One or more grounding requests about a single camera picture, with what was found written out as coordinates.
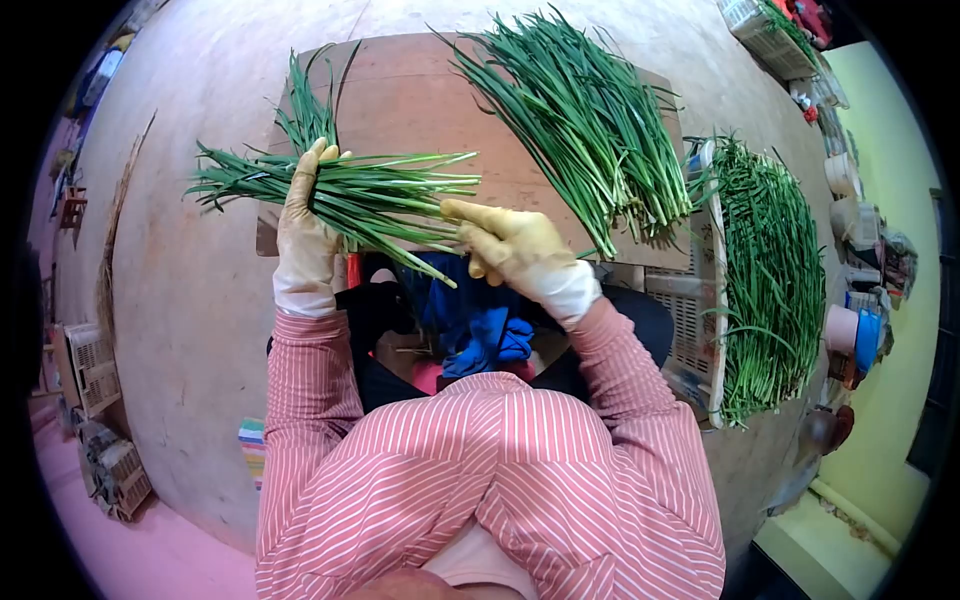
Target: green onion bunch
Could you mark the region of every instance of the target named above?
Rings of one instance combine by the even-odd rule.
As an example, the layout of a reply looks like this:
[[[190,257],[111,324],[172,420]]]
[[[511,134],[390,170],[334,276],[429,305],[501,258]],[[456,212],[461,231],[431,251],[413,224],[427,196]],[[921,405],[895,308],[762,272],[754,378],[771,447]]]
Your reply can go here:
[[[331,45],[321,48],[310,58],[307,72],[313,61]],[[359,45],[357,42],[341,76],[341,91],[343,78]],[[287,133],[297,155],[272,155],[250,147],[257,156],[247,158],[207,148],[198,141],[199,158],[206,159],[207,164],[198,168],[194,175],[196,184],[185,193],[200,192],[203,195],[197,202],[213,204],[221,211],[223,204],[236,197],[283,204],[300,154],[320,137],[326,137],[330,144],[338,141],[332,67],[330,81],[330,91],[326,102],[322,103],[311,91],[309,78],[291,51],[289,93],[293,114],[288,115],[277,108],[276,123]],[[453,280],[401,248],[395,240],[434,251],[461,253],[448,246],[457,239],[457,229],[453,226],[456,222],[441,214],[440,201],[435,195],[475,196],[476,192],[464,189],[464,186],[476,185],[480,176],[438,170],[474,156],[476,153],[341,156],[324,161],[317,168],[313,197],[308,205],[324,223],[343,234],[348,248],[363,246],[383,252],[403,266],[456,287]]]
[[[819,71],[820,62],[817,60],[816,55],[813,54],[813,46],[810,45],[810,40],[806,38],[804,32],[800,31],[797,24],[787,18],[787,16],[783,14],[783,11],[780,10],[780,7],[770,0],[759,0],[757,6],[760,8],[760,11],[770,19],[767,23],[766,30],[771,33],[777,29],[782,30],[793,40],[793,43],[797,44],[797,47],[803,51],[806,57],[810,59],[810,62],[813,63],[813,66]]]
[[[742,141],[714,139],[730,326],[721,410],[733,425],[803,392],[820,351],[825,274],[797,180]]]
[[[637,240],[641,232],[658,235],[690,213],[681,167],[660,118],[657,92],[670,92],[641,80],[632,64],[571,27],[559,12],[552,20],[515,17],[513,29],[499,17],[493,22],[492,32],[460,34],[476,44],[475,59],[434,34],[453,49],[451,64],[489,103],[481,109],[513,131],[603,258],[616,254],[610,229],[617,219]]]

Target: yellow rubber glove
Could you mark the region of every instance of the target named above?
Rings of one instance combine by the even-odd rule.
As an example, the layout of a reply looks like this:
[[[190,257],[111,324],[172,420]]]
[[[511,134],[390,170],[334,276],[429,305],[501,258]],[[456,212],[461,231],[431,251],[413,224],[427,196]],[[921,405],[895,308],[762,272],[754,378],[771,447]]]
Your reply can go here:
[[[317,163],[339,155],[336,145],[326,147],[325,137],[314,142],[297,163],[280,211],[276,228],[280,264],[274,271],[274,302],[288,313],[324,317],[337,309],[331,282],[340,234],[310,212],[307,203],[313,197]]]
[[[457,236],[470,250],[468,271],[490,285],[510,287],[543,306],[567,331],[600,298],[593,268],[566,245],[557,228],[539,212],[517,212],[452,198],[441,212],[463,219]]]

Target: stool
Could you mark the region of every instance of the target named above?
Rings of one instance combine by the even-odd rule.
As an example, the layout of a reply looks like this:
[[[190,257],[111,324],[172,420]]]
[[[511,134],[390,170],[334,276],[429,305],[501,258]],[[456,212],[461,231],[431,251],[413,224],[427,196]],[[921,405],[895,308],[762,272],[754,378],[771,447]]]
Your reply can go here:
[[[61,229],[79,229],[86,212],[85,187],[68,186],[63,190],[63,210],[60,213]]]

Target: pink striped shirt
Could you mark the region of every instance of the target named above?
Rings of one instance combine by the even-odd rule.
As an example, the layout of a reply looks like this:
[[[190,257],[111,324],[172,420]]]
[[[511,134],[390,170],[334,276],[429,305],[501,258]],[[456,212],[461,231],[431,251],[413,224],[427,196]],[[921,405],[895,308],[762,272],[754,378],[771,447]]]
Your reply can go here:
[[[485,372],[364,417],[346,315],[277,311],[258,595],[337,597],[420,567],[473,516],[540,598],[719,596],[720,517],[690,408],[608,300],[570,340],[592,408]]]

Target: wooden board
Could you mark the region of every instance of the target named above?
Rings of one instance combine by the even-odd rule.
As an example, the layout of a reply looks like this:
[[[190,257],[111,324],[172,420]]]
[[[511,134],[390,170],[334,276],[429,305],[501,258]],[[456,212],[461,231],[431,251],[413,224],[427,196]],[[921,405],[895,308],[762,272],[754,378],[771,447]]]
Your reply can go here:
[[[324,53],[338,78],[355,43],[337,44]],[[460,39],[457,43],[472,42]],[[300,54],[303,68],[313,52]],[[348,72],[339,104],[341,150],[352,150],[358,156],[477,151],[477,157],[452,167],[456,173],[483,175],[482,183],[474,188],[477,196],[462,197],[464,200],[542,212],[553,220],[575,252],[593,248],[580,221],[513,133],[495,116],[477,108],[473,88],[453,73],[448,62],[452,58],[449,48],[430,34],[364,39]],[[328,93],[330,66],[316,60],[310,69],[310,81],[319,98]],[[643,70],[641,75],[653,85],[670,88],[670,83],[659,75]],[[290,114],[286,92],[280,107]],[[683,156],[676,113],[664,111],[663,122],[677,156]],[[272,129],[267,151],[293,153],[279,126]],[[256,252],[261,256],[277,254],[279,212],[277,204],[260,203]],[[677,247],[688,249],[689,232],[683,228],[675,230]],[[680,270],[689,266],[689,257],[667,243],[635,244],[629,231],[615,233],[613,242],[617,248],[616,262]]]

